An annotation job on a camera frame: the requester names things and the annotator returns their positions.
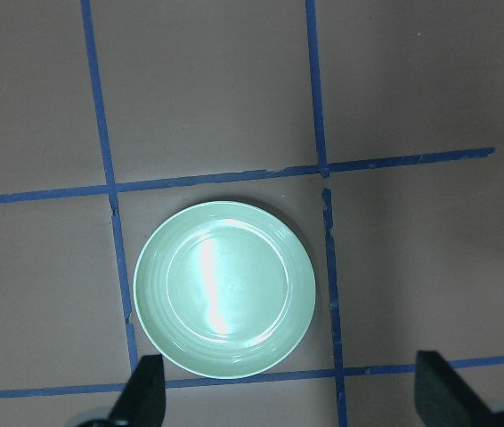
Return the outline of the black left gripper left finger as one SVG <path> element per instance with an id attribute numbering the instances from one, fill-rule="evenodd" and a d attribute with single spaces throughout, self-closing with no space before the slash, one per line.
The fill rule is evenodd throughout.
<path id="1" fill-rule="evenodd" d="M 166 413 L 161 355 L 143 356 L 108 416 L 109 426 L 159 427 Z"/>

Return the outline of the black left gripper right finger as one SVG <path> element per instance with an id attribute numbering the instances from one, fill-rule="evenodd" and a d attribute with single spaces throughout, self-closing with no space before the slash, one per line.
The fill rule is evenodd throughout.
<path id="1" fill-rule="evenodd" d="M 414 406 L 425 426 L 483 426 L 491 409 L 434 350 L 415 359 Z"/>

